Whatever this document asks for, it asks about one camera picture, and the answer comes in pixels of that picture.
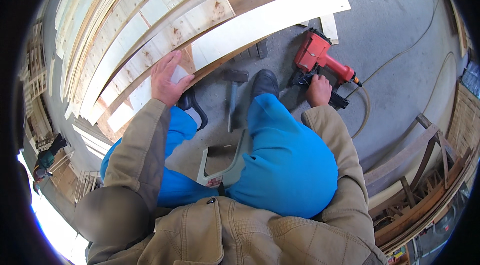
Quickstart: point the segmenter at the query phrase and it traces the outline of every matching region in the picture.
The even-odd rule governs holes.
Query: right hand
[[[312,76],[306,97],[310,107],[327,106],[332,95],[332,86],[325,76]]]
[[[152,98],[160,100],[168,107],[172,107],[180,99],[185,89],[195,77],[187,75],[177,84],[171,82],[175,68],[181,60],[181,51],[175,50],[166,54],[152,68]]]

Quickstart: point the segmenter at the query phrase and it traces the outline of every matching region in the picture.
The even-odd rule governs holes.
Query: green vest
[[[45,169],[48,169],[50,166],[52,166],[53,161],[55,160],[55,157],[53,154],[47,150],[45,151],[45,154],[41,156],[39,159],[39,166],[44,167]]]

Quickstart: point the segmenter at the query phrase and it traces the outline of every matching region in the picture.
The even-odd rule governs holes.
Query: black shoe
[[[273,74],[272,71],[268,69],[262,69],[258,71],[257,75],[255,76],[255,80],[252,86],[250,101],[253,101],[255,97],[258,95],[262,95],[265,93],[273,94],[276,98],[278,98],[279,94],[279,83],[277,82],[276,76]]]

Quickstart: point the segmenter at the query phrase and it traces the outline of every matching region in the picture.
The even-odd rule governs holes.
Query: stool
[[[245,167],[245,161],[243,160],[243,154],[251,154],[253,151],[253,139],[250,137],[248,129],[244,129],[240,141],[235,151],[233,161],[227,169],[211,174],[209,176],[205,173],[205,166],[207,164],[208,148],[204,149],[202,161],[200,163],[200,169],[198,170],[197,183],[204,185],[208,188],[218,188],[221,182],[225,188],[235,184],[240,179],[240,173]]]

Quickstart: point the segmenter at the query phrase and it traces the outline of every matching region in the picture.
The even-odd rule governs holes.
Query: nail gun
[[[300,46],[293,62],[297,65],[292,85],[309,85],[311,77],[320,74],[320,70],[327,66],[336,75],[338,82],[332,89],[329,104],[335,108],[345,108],[349,102],[337,94],[337,89],[345,82],[354,82],[359,87],[362,83],[358,80],[357,74],[349,66],[337,62],[327,54],[328,48],[332,45],[330,39],[314,28],[310,28],[307,36]]]

